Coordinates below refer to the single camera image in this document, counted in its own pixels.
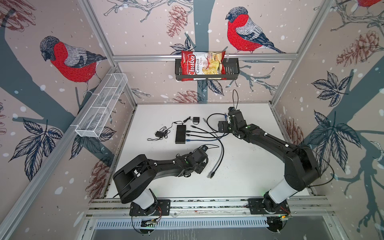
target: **red and white snack bag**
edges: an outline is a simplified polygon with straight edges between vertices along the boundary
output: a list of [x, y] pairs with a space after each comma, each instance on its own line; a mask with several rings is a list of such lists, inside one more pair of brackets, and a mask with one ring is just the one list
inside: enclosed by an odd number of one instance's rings
[[[183, 75], [225, 74], [223, 68], [224, 52], [181, 52], [181, 69]], [[182, 81], [205, 80], [205, 78], [183, 78]]]

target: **black plastic shelf basket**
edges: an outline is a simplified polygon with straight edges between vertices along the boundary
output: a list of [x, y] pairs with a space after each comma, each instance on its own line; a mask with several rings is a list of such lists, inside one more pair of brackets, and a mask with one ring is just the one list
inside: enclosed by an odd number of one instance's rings
[[216, 80], [236, 80], [240, 73], [239, 68], [239, 59], [238, 58], [229, 58], [228, 61], [226, 58], [223, 59], [223, 66], [226, 74], [212, 74], [212, 75], [182, 75], [181, 70], [181, 59], [176, 59], [175, 65], [175, 75], [176, 80], [181, 81], [183, 78], [221, 78]]

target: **white table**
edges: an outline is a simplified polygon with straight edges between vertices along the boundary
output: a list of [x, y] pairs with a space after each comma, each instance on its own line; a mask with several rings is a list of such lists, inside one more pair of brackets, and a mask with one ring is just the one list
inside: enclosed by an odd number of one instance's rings
[[[187, 117], [200, 117], [196, 125], [206, 131], [211, 131], [203, 118], [212, 113], [227, 113], [233, 104], [162, 104], [139, 105], [134, 115], [131, 128], [116, 170], [123, 167], [139, 154], [145, 154], [148, 159], [170, 160], [176, 154], [187, 154], [195, 148], [207, 143], [220, 146], [218, 141], [186, 142], [175, 144], [176, 124], [170, 129], [167, 139], [147, 141], [155, 138], [155, 132], [161, 127], [170, 127], [174, 121], [182, 121]], [[248, 103], [239, 104], [244, 119], [248, 124], [253, 123], [261, 127], [268, 134], [280, 139], [283, 135], [276, 123], [268, 104]], [[210, 125], [217, 129], [218, 121], [224, 121], [224, 116], [214, 115], [209, 119]], [[187, 130], [199, 131], [191, 128], [192, 121], [186, 123]], [[220, 148], [207, 151], [209, 163], [201, 174], [195, 172], [188, 178], [163, 177], [153, 180], [151, 188], [156, 197], [254, 197], [263, 196], [284, 177], [284, 164], [273, 154], [263, 148], [237, 139], [233, 135], [223, 137], [224, 159], [212, 179], [208, 173], [218, 161]], [[107, 198], [117, 194], [114, 182], [111, 182]], [[296, 195], [309, 195], [307, 189]]]

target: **white wire mesh basket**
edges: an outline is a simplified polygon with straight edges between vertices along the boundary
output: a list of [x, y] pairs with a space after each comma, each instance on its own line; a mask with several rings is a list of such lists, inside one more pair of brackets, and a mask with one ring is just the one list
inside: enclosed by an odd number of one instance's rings
[[76, 127], [80, 137], [99, 137], [128, 79], [125, 74], [113, 73]]

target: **bird head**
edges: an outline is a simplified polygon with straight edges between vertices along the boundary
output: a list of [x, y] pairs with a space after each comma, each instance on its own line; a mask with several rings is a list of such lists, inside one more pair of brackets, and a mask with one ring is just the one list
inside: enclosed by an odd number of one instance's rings
[[226, 20], [230, 21], [231, 23], [234, 22], [234, 20], [240, 16], [241, 14], [248, 14], [248, 11], [245, 7], [235, 7], [232, 8], [229, 13], [227, 14]]
[[48, 59], [52, 61], [56, 60], [54, 47], [59, 42], [60, 41], [54, 36], [48, 36], [42, 40], [40, 43], [40, 51], [44, 61]]

